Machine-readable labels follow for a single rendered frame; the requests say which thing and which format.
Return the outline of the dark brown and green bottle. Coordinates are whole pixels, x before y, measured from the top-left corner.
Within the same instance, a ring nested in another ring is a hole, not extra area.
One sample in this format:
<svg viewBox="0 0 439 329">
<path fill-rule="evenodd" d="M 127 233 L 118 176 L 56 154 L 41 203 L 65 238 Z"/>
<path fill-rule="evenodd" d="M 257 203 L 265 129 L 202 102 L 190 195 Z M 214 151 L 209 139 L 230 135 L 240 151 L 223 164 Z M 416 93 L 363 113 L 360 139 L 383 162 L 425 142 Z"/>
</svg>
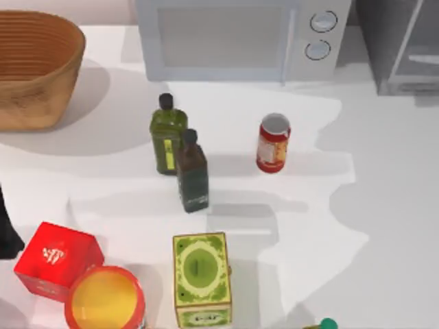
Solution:
<svg viewBox="0 0 439 329">
<path fill-rule="evenodd" d="M 182 206 L 187 213 L 209 207 L 208 162 L 198 133 L 191 128 L 182 133 L 182 145 L 176 155 L 178 190 Z"/>
</svg>

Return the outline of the red box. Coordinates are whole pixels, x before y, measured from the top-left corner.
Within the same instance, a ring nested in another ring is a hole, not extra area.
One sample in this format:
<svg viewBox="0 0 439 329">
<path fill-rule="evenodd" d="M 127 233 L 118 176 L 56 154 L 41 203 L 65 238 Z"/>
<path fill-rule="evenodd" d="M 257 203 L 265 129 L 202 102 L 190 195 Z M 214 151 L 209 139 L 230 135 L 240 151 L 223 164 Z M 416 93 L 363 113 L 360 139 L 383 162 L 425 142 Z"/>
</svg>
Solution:
<svg viewBox="0 0 439 329">
<path fill-rule="evenodd" d="M 76 279 L 103 263 L 104 255 L 95 236 L 43 222 L 14 272 L 29 292 L 64 303 Z"/>
</svg>

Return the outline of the woven wooden basket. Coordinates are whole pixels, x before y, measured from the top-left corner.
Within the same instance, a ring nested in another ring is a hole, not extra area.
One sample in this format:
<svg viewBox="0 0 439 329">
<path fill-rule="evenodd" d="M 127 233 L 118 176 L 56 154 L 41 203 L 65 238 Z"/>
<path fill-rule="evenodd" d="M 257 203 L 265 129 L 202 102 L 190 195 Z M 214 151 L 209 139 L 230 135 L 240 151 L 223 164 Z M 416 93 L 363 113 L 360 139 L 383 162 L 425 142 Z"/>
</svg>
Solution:
<svg viewBox="0 0 439 329">
<path fill-rule="evenodd" d="M 0 10 L 0 132 L 46 130 L 71 100 L 86 37 L 73 22 L 34 10 Z"/>
</svg>

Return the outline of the green patterned tissue box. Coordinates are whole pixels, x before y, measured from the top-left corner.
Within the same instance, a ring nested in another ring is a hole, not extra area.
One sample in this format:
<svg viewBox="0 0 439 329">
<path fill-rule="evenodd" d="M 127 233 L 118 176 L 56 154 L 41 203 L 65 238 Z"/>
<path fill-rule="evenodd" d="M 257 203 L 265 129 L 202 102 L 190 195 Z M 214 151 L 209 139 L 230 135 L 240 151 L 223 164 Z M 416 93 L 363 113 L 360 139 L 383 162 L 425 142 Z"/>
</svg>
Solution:
<svg viewBox="0 0 439 329">
<path fill-rule="evenodd" d="M 179 329 L 231 325 L 231 268 L 225 233 L 176 235 L 172 243 Z"/>
</svg>

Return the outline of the pale microwave oven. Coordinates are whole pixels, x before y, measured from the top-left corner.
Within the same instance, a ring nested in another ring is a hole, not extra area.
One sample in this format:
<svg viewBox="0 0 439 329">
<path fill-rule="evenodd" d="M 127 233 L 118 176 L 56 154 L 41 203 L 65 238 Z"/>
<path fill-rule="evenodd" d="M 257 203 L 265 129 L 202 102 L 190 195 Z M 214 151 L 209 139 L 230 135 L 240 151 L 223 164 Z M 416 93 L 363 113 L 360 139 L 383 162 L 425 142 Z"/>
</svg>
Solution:
<svg viewBox="0 0 439 329">
<path fill-rule="evenodd" d="M 135 0 L 147 77 L 152 81 L 279 82 L 289 11 L 295 10 L 288 82 L 329 79 L 352 0 Z M 337 25 L 317 33 L 311 17 L 332 11 Z M 323 60 L 305 47 L 325 40 Z"/>
</svg>

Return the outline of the red and white can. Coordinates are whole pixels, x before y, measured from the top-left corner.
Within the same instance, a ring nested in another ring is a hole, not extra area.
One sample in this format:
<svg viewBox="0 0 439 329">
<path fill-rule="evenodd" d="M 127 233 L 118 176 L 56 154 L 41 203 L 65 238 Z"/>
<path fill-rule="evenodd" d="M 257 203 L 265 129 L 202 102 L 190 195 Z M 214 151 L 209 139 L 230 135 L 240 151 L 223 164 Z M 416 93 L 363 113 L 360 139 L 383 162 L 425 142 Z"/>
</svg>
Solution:
<svg viewBox="0 0 439 329">
<path fill-rule="evenodd" d="M 278 173 L 285 166 L 291 134 L 288 118 L 281 113 L 263 117 L 259 126 L 256 164 L 265 173 Z"/>
</svg>

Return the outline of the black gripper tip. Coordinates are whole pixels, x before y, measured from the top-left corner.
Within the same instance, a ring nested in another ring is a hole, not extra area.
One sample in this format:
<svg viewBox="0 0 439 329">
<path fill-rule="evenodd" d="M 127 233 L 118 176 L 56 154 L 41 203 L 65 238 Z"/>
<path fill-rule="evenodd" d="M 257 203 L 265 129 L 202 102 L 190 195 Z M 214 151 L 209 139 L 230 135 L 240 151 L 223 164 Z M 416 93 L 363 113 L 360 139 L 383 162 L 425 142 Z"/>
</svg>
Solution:
<svg viewBox="0 0 439 329">
<path fill-rule="evenodd" d="M 0 260 L 15 259 L 24 249 L 25 243 L 12 225 L 0 185 Z"/>
</svg>

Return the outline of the green bottle with yellow label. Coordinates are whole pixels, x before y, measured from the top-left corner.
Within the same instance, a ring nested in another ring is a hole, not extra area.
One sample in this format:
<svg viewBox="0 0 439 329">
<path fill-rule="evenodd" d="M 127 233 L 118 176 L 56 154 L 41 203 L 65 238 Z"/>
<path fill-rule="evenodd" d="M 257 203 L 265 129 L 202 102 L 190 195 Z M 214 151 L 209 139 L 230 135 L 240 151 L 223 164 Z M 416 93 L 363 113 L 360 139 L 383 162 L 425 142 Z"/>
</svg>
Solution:
<svg viewBox="0 0 439 329">
<path fill-rule="evenodd" d="M 150 122 L 156 170 L 163 175 L 176 175 L 176 153 L 182 145 L 181 135 L 188 128 L 188 116 L 174 107 L 171 93 L 160 94 L 158 104 Z"/>
</svg>

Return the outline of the microwave knob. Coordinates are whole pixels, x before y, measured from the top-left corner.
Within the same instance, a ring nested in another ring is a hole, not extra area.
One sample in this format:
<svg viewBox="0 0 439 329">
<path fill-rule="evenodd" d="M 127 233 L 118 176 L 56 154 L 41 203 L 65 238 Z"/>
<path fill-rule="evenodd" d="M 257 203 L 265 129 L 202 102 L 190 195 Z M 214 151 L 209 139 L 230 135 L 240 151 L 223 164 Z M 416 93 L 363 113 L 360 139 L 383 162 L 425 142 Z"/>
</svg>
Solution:
<svg viewBox="0 0 439 329">
<path fill-rule="evenodd" d="M 310 20 L 310 27 L 317 33 L 326 33 L 331 31 L 337 25 L 337 22 L 337 15 L 327 10 L 314 14 Z"/>
<path fill-rule="evenodd" d="M 308 59 L 313 61 L 320 61 L 325 59 L 331 52 L 330 44 L 325 40 L 319 40 L 309 43 L 305 47 L 305 55 Z"/>
</svg>

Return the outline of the red and yellow round tub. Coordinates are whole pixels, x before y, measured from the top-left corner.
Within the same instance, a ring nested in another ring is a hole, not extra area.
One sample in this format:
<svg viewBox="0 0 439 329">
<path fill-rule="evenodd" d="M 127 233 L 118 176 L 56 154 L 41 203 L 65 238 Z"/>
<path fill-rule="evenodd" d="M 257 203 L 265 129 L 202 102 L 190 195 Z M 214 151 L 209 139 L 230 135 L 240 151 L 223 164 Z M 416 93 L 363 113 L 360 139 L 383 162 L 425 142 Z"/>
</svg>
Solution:
<svg viewBox="0 0 439 329">
<path fill-rule="evenodd" d="M 64 303 L 69 329 L 146 329 L 145 315 L 140 282 L 118 266 L 86 271 L 74 282 Z"/>
</svg>

